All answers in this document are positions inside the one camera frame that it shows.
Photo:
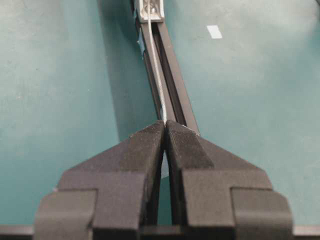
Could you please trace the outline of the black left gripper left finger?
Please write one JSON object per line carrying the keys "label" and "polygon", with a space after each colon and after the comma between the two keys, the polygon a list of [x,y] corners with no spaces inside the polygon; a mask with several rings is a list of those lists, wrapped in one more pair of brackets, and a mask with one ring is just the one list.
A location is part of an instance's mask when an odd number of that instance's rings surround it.
{"label": "black left gripper left finger", "polygon": [[40,202],[34,239],[139,239],[157,221],[164,133],[158,120],[64,171]]}

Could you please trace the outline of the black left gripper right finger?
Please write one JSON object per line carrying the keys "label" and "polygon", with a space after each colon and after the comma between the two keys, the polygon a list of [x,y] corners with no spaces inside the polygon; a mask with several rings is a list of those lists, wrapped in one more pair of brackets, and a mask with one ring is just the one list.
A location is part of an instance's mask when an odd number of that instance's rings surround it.
{"label": "black left gripper right finger", "polygon": [[287,199],[267,173],[177,122],[166,123],[173,220],[195,240],[291,240]]}

